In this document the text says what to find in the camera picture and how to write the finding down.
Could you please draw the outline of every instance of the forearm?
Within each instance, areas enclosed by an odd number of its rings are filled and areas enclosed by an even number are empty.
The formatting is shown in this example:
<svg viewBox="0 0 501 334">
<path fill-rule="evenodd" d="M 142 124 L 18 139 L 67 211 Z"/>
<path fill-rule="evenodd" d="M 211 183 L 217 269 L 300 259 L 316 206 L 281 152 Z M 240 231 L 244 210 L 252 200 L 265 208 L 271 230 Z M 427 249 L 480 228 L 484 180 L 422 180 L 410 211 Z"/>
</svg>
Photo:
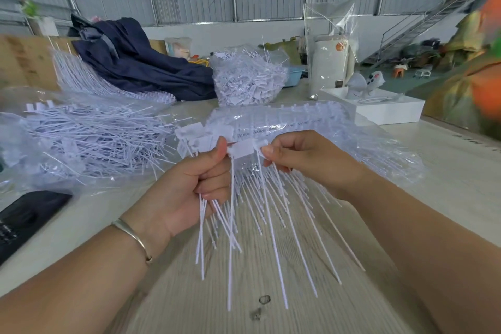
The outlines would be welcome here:
<svg viewBox="0 0 501 334">
<path fill-rule="evenodd" d="M 440 327 L 501 331 L 501 249 L 372 172 L 361 185 L 349 202 Z"/>
<path fill-rule="evenodd" d="M 102 333 L 146 270 L 138 243 L 107 227 L 0 299 L 2 330 Z"/>
</svg>

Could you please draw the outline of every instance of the navy blue fabric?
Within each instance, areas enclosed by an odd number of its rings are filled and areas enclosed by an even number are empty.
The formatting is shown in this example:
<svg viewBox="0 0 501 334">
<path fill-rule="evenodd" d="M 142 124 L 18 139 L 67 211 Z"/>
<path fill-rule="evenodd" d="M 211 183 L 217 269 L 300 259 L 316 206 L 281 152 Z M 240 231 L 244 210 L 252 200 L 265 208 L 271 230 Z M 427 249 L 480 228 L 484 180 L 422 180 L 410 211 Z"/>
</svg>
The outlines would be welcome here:
<svg viewBox="0 0 501 334">
<path fill-rule="evenodd" d="M 167 91 L 178 100 L 216 98 L 210 67 L 157 52 L 137 20 L 127 17 L 93 26 L 111 40 L 119 58 L 103 40 L 73 41 L 73 46 L 109 83 L 132 92 Z"/>
</svg>

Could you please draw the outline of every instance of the wooden table surface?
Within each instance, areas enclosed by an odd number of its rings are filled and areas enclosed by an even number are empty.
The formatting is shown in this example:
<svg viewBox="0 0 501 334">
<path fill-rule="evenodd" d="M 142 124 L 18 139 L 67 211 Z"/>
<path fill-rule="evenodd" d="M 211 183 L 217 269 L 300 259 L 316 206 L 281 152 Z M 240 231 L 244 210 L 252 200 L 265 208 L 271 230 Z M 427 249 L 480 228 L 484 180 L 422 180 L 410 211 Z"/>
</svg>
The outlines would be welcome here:
<svg viewBox="0 0 501 334">
<path fill-rule="evenodd" d="M 425 121 L 384 128 L 418 152 L 428 167 L 426 178 L 406 190 L 500 245 L 500 151 Z M 75 198 L 0 268 L 0 295 L 108 225 L 144 191 L 145 187 L 127 188 Z M 0 209 L 15 198 L 3 195 Z M 331 205 L 329 213 L 366 272 L 351 260 L 326 219 L 317 215 L 320 233 L 343 285 L 329 270 L 310 222 L 298 215 L 299 206 L 295 209 L 297 234 L 318 298 L 312 293 L 290 229 L 276 225 L 289 300 L 289 310 L 285 310 L 269 229 L 259 236 L 250 215 L 241 210 L 237 225 L 243 253 L 234 256 L 231 312 L 226 310 L 228 241 L 220 239 L 216 251 L 206 242 L 206 279 L 201 281 L 200 267 L 195 265 L 197 229 L 192 229 L 172 240 L 107 332 L 437 332 L 421 302 L 351 206 Z M 271 302 L 261 305 L 259 299 L 264 295 L 269 295 Z"/>
</svg>

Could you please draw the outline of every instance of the hand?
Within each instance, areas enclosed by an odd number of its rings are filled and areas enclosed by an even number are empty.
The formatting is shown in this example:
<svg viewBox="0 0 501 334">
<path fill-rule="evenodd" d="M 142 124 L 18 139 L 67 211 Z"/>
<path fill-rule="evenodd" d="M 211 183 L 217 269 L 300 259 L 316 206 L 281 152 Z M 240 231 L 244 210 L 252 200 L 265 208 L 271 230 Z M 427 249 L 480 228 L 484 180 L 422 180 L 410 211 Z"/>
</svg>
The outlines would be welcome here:
<svg viewBox="0 0 501 334">
<path fill-rule="evenodd" d="M 200 221 L 198 193 L 220 204 L 228 200 L 231 175 L 227 146 L 221 137 L 210 152 L 180 161 L 122 215 L 154 258 L 172 236 Z M 213 213 L 211 202 L 205 213 L 206 217 Z"/>
<path fill-rule="evenodd" d="M 325 186 L 337 198 L 347 199 L 369 169 L 356 161 L 331 141 L 313 130 L 278 135 L 271 144 L 262 147 L 267 160 L 283 172 L 294 168 Z"/>
</svg>

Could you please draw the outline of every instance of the fingernail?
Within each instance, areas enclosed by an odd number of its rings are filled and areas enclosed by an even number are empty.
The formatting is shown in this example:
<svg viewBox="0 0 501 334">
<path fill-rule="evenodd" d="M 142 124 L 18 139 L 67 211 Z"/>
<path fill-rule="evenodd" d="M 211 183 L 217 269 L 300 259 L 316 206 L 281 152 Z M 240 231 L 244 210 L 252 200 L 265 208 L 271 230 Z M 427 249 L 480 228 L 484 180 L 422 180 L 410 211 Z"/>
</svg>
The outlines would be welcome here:
<svg viewBox="0 0 501 334">
<path fill-rule="evenodd" d="M 267 146 L 261 147 L 261 152 L 265 156 L 271 156 L 271 155 L 273 155 L 273 146 L 268 144 Z"/>
</svg>

